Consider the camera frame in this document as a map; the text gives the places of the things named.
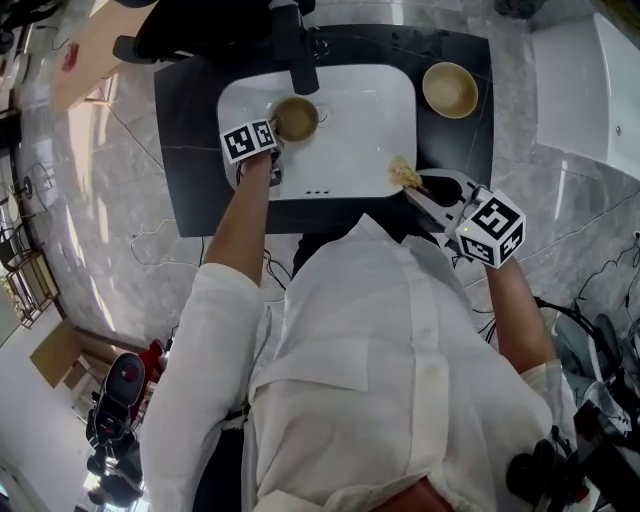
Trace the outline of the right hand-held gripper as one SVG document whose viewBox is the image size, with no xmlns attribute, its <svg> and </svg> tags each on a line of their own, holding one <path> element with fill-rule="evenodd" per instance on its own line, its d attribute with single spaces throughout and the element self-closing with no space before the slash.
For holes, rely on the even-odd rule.
<svg viewBox="0 0 640 512">
<path fill-rule="evenodd" d="M 443 168 L 418 172 L 422 187 L 403 189 L 430 230 L 444 232 L 461 256 L 499 269 L 524 243 L 526 215 L 502 191 L 491 191 L 465 173 Z M 469 196 L 453 219 L 451 206 L 434 196 Z"/>
</svg>

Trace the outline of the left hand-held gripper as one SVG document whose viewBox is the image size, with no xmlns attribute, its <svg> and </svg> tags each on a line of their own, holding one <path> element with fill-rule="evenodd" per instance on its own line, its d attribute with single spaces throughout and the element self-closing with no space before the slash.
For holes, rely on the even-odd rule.
<svg viewBox="0 0 640 512">
<path fill-rule="evenodd" d="M 236 188 L 242 180 L 242 163 L 248 158 L 268 151 L 271 155 L 270 187 L 282 182 L 280 157 L 284 145 L 278 131 L 278 119 L 257 119 L 241 124 L 220 135 L 228 181 Z"/>
</svg>

